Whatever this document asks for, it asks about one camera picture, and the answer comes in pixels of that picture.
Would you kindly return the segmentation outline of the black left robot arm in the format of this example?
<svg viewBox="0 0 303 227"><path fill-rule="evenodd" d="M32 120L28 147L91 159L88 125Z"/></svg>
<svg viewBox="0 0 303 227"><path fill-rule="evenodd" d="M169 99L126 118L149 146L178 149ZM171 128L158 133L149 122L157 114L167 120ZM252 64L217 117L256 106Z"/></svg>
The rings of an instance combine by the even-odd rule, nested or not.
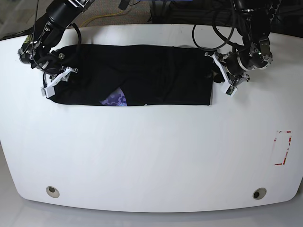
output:
<svg viewBox="0 0 303 227"><path fill-rule="evenodd" d="M234 0L236 28L242 36L243 45L231 42L223 36L213 22L213 30L233 48L227 54L208 51L206 56L213 58L227 85L227 94L236 90L236 86L249 81L248 71L266 69L273 60L270 50L269 34L271 22L281 5L280 0Z"/></svg>

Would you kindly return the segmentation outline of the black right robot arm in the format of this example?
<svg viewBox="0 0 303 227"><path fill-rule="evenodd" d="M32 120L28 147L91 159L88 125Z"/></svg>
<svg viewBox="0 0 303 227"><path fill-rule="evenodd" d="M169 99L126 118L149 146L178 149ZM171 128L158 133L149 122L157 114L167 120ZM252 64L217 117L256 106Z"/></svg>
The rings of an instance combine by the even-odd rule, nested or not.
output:
<svg viewBox="0 0 303 227"><path fill-rule="evenodd" d="M91 0L54 0L41 17L35 18L18 55L23 64L42 72L44 88L48 87L47 77L58 90L84 90L92 82L88 67L92 64L93 46L82 43L80 28L74 22L92 3ZM76 31L77 43L54 51L69 27Z"/></svg>

